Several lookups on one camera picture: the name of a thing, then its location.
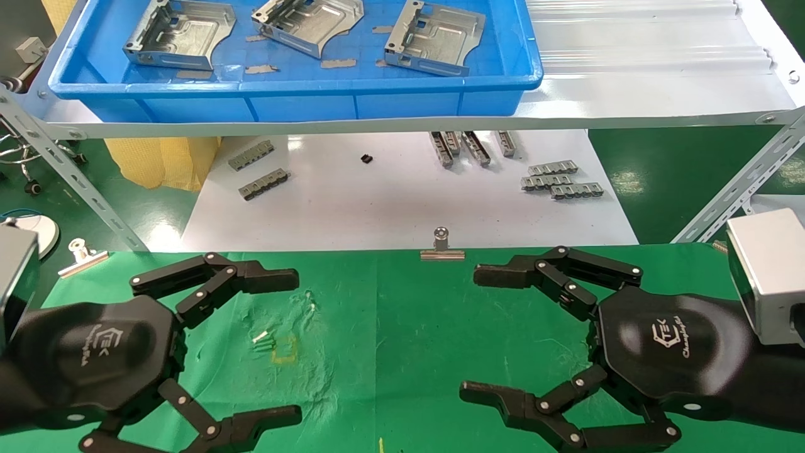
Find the blue plastic tray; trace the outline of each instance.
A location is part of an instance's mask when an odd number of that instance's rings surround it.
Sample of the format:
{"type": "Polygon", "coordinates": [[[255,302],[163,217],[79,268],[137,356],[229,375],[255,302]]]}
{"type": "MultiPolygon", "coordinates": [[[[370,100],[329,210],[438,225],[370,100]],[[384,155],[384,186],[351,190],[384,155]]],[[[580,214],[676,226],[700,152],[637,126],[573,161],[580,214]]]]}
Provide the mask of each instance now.
{"type": "Polygon", "coordinates": [[[323,60],[355,59],[350,68],[321,61],[258,33],[251,12],[263,0],[229,0],[232,35],[213,52],[213,75],[131,64],[122,45],[148,0],[89,0],[51,75],[59,98],[79,99],[101,120],[125,123],[303,122],[421,116],[507,116],[543,79],[525,0],[438,0],[486,15],[468,77],[440,77],[378,65],[403,0],[364,0],[365,15],[324,47],[323,60]],[[247,74],[270,64],[278,72],[247,74]]]}

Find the white shelf panel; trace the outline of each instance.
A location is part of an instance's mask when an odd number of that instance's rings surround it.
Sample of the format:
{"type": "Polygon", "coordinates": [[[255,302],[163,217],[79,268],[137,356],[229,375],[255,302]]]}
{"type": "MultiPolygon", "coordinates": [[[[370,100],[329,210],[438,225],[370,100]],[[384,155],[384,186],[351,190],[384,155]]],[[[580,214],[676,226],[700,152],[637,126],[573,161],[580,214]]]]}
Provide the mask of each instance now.
{"type": "Polygon", "coordinates": [[[493,162],[481,168],[466,150],[451,169],[428,134],[276,136],[277,149],[240,172],[231,155],[256,140],[228,139],[182,236],[183,251],[424,249],[437,227],[455,248],[628,245],[638,243],[585,131],[520,131],[506,159],[479,133],[493,162]],[[370,164],[361,156],[374,156],[370,164]],[[525,193],[529,165],[573,159],[574,181],[599,182],[600,198],[553,201],[525,193]],[[291,179],[246,202],[237,190],[284,168],[291,179]]]}
{"type": "Polygon", "coordinates": [[[24,103],[51,124],[55,138],[69,138],[70,131],[102,138],[717,126],[755,124],[770,113],[785,123],[782,112],[805,105],[805,81],[788,82],[792,71],[805,77],[805,64],[761,0],[527,3],[546,76],[507,118],[103,123],[80,102],[54,102],[48,94],[58,45],[32,90],[44,99],[29,95],[24,103]]]}

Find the logo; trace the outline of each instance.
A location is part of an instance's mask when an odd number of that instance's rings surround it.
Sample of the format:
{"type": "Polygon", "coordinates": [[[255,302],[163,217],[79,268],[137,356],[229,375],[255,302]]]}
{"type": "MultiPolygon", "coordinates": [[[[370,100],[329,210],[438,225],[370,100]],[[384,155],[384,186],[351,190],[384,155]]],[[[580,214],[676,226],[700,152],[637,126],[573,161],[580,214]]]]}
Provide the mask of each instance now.
{"type": "Polygon", "coordinates": [[[672,347],[676,344],[683,343],[682,357],[685,359],[691,358],[691,344],[689,342],[689,335],[687,334],[687,326],[682,322],[679,316],[674,316],[674,323],[676,325],[668,324],[667,320],[657,320],[655,324],[651,325],[651,331],[654,333],[654,341],[662,344],[664,347],[672,347]]]}
{"type": "Polygon", "coordinates": [[[84,340],[84,346],[81,348],[81,366],[85,367],[89,363],[89,357],[92,351],[98,352],[98,357],[109,355],[109,349],[114,349],[120,345],[120,338],[123,336],[123,330],[118,330],[110,327],[106,330],[98,331],[103,327],[102,324],[96,324],[89,330],[89,335],[84,340]]]}
{"type": "Polygon", "coordinates": [[[664,347],[671,347],[682,341],[679,337],[679,329],[676,326],[669,326],[665,319],[657,320],[657,324],[651,325],[651,331],[654,332],[654,341],[662,344],[664,347]]]}

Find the green mat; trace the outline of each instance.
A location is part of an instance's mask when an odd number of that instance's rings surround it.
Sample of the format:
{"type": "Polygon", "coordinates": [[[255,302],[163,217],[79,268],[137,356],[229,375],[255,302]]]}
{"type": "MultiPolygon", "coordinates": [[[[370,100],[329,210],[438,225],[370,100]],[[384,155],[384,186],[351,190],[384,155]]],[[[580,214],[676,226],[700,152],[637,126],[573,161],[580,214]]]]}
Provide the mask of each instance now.
{"type": "MultiPolygon", "coordinates": [[[[641,266],[643,288],[651,292],[736,297],[726,257],[703,244],[587,250],[641,266]]],[[[536,290],[472,283],[475,264],[542,251],[468,251],[459,263],[424,263],[417,251],[227,254],[266,268],[296,268],[301,287],[238,295],[190,331],[180,383],[215,418],[301,405],[303,423],[265,433],[256,450],[262,453],[549,452],[536,434],[506,429],[494,409],[458,397],[462,380],[539,395],[588,366],[586,324],[536,290]]],[[[189,256],[114,253],[60,281],[46,306],[125,301],[134,274],[189,256]]],[[[173,306],[182,296],[164,302],[173,306]]],[[[603,392],[568,417],[579,426],[639,420],[603,392]]],[[[675,453],[805,451],[802,434],[671,417],[683,431],[675,453]]],[[[0,451],[72,453],[89,430],[5,436],[0,451]]],[[[194,437],[168,405],[122,433],[166,451],[179,451],[194,437]]]]}

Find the robotic hand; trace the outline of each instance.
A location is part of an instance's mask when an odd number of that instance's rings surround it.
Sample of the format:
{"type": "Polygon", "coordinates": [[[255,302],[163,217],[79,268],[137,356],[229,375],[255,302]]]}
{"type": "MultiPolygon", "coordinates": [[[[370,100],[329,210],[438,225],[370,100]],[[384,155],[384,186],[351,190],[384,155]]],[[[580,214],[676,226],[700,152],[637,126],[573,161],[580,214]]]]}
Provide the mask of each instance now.
{"type": "MultiPolygon", "coordinates": [[[[682,436],[666,412],[805,432],[805,349],[763,344],[740,303],[648,293],[640,289],[642,275],[636,266],[568,247],[477,266],[477,285],[534,286],[589,321],[592,366],[543,397],[465,381],[460,398],[498,409],[507,427],[535,432],[560,451],[663,451],[682,436]],[[571,278],[615,293],[598,303],[571,278]],[[569,423],[563,413],[598,389],[645,422],[584,429],[569,423]]],[[[791,323],[801,326],[802,310],[791,313],[791,323]]]]}
{"type": "Polygon", "coordinates": [[[135,276],[130,284],[134,298],[119,304],[83,302],[20,316],[19,308],[9,310],[19,304],[0,303],[2,340],[8,341],[5,350],[0,343],[0,434],[101,422],[80,441],[84,453],[158,453],[118,434],[167,401],[198,431],[184,452],[235,453],[253,450],[265,430],[301,422],[297,405],[216,421],[177,383],[185,329],[240,291],[298,288],[296,270],[267,271],[257,261],[208,253],[135,276]],[[157,301],[197,285],[175,314],[157,301]]]}

